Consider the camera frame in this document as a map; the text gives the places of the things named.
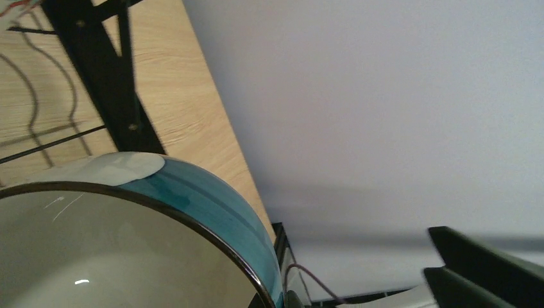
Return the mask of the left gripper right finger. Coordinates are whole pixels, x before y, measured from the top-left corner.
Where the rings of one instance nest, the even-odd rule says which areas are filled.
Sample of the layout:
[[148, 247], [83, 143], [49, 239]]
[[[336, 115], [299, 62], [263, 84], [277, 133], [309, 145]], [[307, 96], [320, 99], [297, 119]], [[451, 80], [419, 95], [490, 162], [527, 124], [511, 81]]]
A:
[[427, 230], [444, 262], [423, 275], [438, 307], [543, 307], [543, 266], [446, 226]]

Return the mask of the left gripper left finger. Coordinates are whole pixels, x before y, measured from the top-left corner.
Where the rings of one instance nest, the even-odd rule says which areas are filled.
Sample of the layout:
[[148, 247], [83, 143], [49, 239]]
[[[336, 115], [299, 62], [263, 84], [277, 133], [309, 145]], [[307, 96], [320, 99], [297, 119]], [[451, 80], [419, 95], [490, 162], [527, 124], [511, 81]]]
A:
[[285, 293], [284, 298], [284, 307], [285, 308], [304, 308], [302, 301], [300, 300], [299, 296], [296, 294], [293, 290], [288, 290]]

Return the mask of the black rimmed white bowl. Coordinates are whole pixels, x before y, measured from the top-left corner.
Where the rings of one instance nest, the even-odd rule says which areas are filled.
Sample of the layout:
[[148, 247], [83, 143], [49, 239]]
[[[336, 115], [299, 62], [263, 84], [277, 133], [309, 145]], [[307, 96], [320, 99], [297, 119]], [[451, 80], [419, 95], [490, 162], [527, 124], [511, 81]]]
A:
[[211, 172], [82, 158], [1, 190], [2, 307], [283, 307], [273, 242]]

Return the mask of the black wire dish rack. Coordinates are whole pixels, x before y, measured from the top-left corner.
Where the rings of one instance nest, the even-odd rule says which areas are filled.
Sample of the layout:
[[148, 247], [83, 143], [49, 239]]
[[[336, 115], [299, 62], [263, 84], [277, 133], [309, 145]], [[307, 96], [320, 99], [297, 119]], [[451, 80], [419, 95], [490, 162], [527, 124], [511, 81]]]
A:
[[137, 94], [134, 1], [42, 1], [1, 31], [1, 187], [113, 151], [165, 153]]

